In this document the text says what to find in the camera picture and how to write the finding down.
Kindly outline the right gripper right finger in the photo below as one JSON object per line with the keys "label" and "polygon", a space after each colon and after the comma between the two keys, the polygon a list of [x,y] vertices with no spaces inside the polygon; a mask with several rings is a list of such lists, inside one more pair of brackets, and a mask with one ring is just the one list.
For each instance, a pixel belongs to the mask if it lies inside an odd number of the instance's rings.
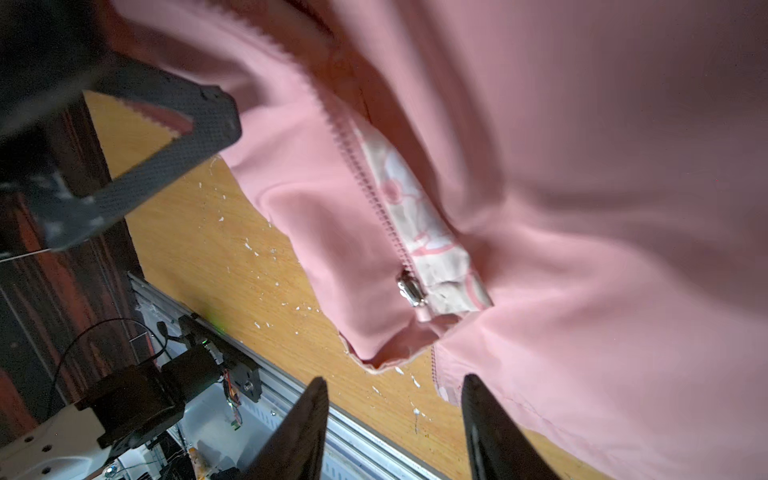
{"label": "right gripper right finger", "polygon": [[559,478],[476,374],[463,379],[461,409],[473,479]]}

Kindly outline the metal zipper slider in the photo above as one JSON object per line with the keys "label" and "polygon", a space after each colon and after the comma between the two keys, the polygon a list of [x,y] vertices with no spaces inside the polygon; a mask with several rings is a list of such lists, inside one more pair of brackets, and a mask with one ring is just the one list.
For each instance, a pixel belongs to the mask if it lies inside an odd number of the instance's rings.
{"label": "metal zipper slider", "polygon": [[400,295],[405,298],[413,308],[427,305],[427,297],[418,280],[407,270],[403,270],[397,277],[397,286]]}

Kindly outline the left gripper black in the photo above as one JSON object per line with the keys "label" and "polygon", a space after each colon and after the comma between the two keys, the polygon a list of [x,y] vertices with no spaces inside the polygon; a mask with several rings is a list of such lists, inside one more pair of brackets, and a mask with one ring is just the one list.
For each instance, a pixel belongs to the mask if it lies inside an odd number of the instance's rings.
{"label": "left gripper black", "polygon": [[[242,135],[234,99],[217,86],[121,54],[107,73],[112,54],[101,7],[99,1],[1,4],[1,193],[23,188],[53,251],[101,234]],[[61,175],[81,173],[64,120],[92,86],[176,112],[191,121],[191,131],[79,198]]]}

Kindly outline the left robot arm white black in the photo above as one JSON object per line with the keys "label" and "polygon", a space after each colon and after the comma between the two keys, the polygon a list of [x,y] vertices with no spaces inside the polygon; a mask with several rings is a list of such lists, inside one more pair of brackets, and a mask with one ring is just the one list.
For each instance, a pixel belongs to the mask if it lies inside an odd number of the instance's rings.
{"label": "left robot arm white black", "polygon": [[[71,191],[44,125],[86,90],[169,110],[190,131],[97,191]],[[88,1],[1,5],[1,189],[20,194],[46,246],[61,251],[102,233],[142,203],[233,145],[242,134],[235,102],[110,49]],[[185,350],[149,358],[99,381],[32,432],[3,448],[5,479],[84,479],[179,422],[216,383],[233,389],[247,359],[212,335],[185,333]]]}

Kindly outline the pink zip jacket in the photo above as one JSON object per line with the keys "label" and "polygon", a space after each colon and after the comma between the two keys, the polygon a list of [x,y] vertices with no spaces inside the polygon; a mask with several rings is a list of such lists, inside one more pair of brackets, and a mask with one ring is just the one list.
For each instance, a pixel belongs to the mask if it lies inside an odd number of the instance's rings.
{"label": "pink zip jacket", "polygon": [[[369,372],[617,479],[767,475],[763,1],[116,1]],[[427,305],[400,295],[403,270]]]}

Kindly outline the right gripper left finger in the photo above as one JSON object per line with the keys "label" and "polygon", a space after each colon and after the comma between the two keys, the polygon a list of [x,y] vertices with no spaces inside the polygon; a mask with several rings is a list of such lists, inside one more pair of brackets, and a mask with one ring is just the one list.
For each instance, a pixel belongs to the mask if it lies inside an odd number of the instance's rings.
{"label": "right gripper left finger", "polygon": [[315,377],[242,473],[243,479],[320,479],[329,415],[327,382]]}

